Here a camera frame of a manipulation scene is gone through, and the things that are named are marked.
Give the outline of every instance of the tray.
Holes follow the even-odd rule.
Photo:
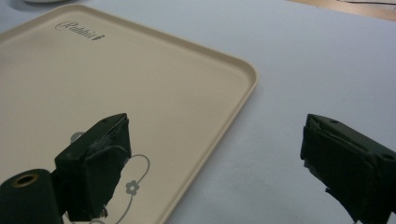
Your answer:
[[[256,83],[234,57],[88,7],[56,8],[0,34],[0,181],[53,171],[74,133],[126,112],[134,156],[109,216],[92,223],[164,223]]]

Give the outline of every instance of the table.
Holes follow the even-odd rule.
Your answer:
[[[260,76],[168,223],[352,222],[304,168],[303,126],[319,114],[396,148],[394,21],[281,0],[7,0],[0,32],[70,3],[231,54]]]

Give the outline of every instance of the printed flower outline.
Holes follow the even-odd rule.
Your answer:
[[[137,184],[137,182],[135,180],[126,184],[126,193],[127,194],[132,194],[132,196],[135,196],[138,190],[139,190],[139,185]]]

